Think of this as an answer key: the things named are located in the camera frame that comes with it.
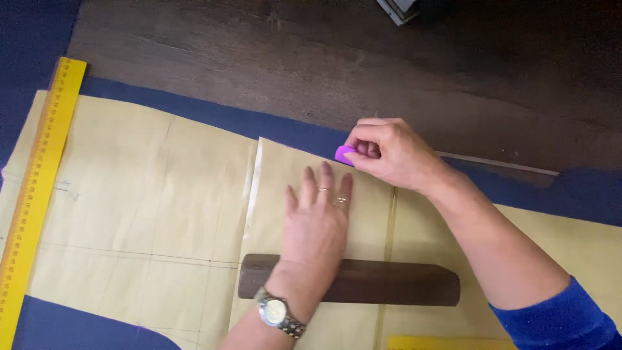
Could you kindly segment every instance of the yellow ruler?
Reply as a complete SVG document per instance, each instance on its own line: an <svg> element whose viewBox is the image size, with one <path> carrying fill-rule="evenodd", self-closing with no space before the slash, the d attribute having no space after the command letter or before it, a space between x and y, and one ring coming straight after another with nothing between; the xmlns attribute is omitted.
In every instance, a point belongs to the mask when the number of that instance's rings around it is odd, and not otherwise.
<svg viewBox="0 0 622 350"><path fill-rule="evenodd" d="M389 337L387 350L517 350L511 340L450 337Z"/></svg>
<svg viewBox="0 0 622 350"><path fill-rule="evenodd" d="M10 350L86 62L62 57L37 127L0 263L0 350Z"/></svg>

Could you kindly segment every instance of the woman's right hand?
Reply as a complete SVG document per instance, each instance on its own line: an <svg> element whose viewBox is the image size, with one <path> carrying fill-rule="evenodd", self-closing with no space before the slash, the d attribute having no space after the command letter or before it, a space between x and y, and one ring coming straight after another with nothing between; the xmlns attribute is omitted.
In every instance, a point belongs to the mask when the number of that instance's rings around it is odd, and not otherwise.
<svg viewBox="0 0 622 350"><path fill-rule="evenodd" d="M345 144L358 151L345 154L356 169L425 196L453 173L400 118L360 119Z"/></svg>

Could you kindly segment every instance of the forearm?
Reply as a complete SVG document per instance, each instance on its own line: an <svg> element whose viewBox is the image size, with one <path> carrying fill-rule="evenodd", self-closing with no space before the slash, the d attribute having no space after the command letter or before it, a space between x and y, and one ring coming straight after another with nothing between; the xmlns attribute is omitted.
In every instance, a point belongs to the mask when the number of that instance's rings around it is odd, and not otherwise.
<svg viewBox="0 0 622 350"><path fill-rule="evenodd" d="M512 310L560 293L570 276L464 175L448 171L428 193L495 307Z"/></svg>
<svg viewBox="0 0 622 350"><path fill-rule="evenodd" d="M320 304L323 293L301 282L298 274L295 266L279 263L266 282L266 290L285 299L292 315L307 324ZM258 306L252 305L218 349L285 350L292 349L294 344L294 338L278 328L266 325L259 315Z"/></svg>

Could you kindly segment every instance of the hand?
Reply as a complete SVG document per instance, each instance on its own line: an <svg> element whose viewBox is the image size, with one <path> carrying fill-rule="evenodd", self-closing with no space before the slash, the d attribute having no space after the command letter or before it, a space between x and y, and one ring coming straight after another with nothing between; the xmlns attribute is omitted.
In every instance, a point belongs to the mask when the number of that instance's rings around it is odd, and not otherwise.
<svg viewBox="0 0 622 350"><path fill-rule="evenodd" d="M345 154L356 169L424 195L452 172L400 118L360 119L345 144L358 151Z"/></svg>
<svg viewBox="0 0 622 350"><path fill-rule="evenodd" d="M310 318L333 283L343 259L348 241L352 185L352 175L348 173L336 190L333 169L322 162L319 185L313 170L307 167L302 176L300 197L294 194L291 186L285 191L281 259L266 289L287 299L294 315L303 322ZM336 201L337 197L345 201Z"/></svg>

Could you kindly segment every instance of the dark wooden surface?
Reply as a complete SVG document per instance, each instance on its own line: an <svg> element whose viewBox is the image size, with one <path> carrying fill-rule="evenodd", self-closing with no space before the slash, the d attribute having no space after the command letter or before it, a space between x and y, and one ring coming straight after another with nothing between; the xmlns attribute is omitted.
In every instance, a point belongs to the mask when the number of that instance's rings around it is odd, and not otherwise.
<svg viewBox="0 0 622 350"><path fill-rule="evenodd" d="M239 273L238 296L252 299L278 261L278 255L247 254ZM460 279L438 265L345 259L322 301L456 306Z"/></svg>
<svg viewBox="0 0 622 350"><path fill-rule="evenodd" d="M343 130L401 116L439 151L620 168L617 5L499 2L396 27L375 0L85 0L68 55L99 77Z"/></svg>

